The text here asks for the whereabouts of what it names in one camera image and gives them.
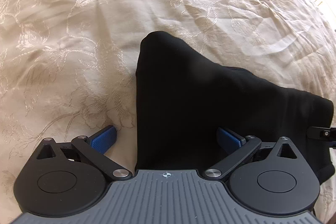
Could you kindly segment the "black pants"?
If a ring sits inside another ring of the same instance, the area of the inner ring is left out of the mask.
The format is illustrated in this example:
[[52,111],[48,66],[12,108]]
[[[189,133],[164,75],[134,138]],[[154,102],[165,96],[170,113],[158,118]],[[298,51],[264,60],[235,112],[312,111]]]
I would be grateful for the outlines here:
[[139,169],[205,170],[225,157],[218,131],[229,129],[269,142],[287,136],[319,182],[335,172],[328,146],[305,136],[331,125],[330,100],[214,63],[163,31],[141,42],[136,86]]

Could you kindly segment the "cream embroidered bedspread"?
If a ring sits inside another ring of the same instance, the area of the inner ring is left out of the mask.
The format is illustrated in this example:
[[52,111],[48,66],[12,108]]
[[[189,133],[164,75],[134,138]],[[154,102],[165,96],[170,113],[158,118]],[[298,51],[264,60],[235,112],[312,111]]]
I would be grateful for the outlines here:
[[153,31],[335,100],[335,32],[312,0],[1,0],[1,223],[21,213],[14,182],[43,138],[114,124],[107,155],[135,167],[135,70]]

